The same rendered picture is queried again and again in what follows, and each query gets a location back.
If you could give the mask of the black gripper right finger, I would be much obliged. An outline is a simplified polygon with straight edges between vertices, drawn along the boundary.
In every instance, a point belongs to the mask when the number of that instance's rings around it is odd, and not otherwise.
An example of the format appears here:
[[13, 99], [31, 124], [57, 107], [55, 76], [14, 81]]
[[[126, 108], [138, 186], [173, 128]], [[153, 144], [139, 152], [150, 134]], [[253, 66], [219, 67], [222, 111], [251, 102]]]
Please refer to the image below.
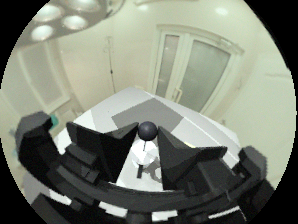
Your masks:
[[158, 127], [158, 153], [160, 153], [162, 192], [174, 190], [173, 185], [182, 179], [198, 161], [222, 159], [226, 155], [226, 147], [192, 148], [182, 143], [178, 137]]

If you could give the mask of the glass french press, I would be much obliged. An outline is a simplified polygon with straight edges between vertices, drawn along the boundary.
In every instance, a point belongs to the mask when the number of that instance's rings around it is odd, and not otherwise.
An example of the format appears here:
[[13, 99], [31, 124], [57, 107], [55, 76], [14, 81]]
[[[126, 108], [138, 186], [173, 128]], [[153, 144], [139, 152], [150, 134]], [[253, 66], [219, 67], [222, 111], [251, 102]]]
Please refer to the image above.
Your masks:
[[144, 168], [148, 168], [157, 156], [157, 149], [154, 147], [154, 143], [152, 143], [158, 135], [156, 124], [145, 121], [138, 127], [137, 135], [141, 140], [134, 141], [129, 152], [130, 156], [132, 156], [133, 164], [138, 168], [136, 179], [141, 180], [142, 171], [144, 171]]

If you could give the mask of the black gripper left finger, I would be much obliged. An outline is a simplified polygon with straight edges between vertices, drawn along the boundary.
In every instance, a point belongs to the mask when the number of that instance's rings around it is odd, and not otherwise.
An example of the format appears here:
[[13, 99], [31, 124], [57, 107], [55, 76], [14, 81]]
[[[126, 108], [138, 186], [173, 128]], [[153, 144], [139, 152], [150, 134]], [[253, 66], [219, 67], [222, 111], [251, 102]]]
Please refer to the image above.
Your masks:
[[122, 165], [129, 155], [130, 147], [136, 137], [138, 123], [125, 125], [106, 133], [93, 131], [84, 125], [67, 123], [67, 133], [72, 143], [80, 145], [100, 156], [104, 164], [105, 172], [108, 173], [109, 183], [116, 184], [122, 171]]

